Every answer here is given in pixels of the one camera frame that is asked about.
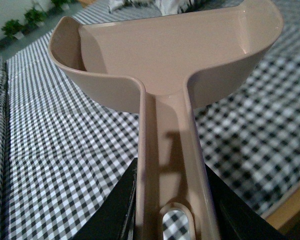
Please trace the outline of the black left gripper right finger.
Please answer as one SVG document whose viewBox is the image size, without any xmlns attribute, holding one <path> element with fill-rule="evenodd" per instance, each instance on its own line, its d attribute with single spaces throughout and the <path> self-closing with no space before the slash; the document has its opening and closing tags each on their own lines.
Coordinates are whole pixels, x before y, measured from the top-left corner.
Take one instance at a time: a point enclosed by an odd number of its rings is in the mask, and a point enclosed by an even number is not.
<svg viewBox="0 0 300 240">
<path fill-rule="evenodd" d="M 286 237 L 255 213 L 208 166 L 209 187 L 223 240 L 285 240 Z"/>
</svg>

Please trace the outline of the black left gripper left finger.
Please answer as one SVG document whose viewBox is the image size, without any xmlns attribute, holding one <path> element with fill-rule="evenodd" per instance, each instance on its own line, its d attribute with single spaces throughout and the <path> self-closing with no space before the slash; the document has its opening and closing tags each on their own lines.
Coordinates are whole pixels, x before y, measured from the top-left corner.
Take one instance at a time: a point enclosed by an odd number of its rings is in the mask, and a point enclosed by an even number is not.
<svg viewBox="0 0 300 240">
<path fill-rule="evenodd" d="M 133 159 L 101 207 L 75 234 L 77 240 L 133 240 L 137 159 Z"/>
</svg>

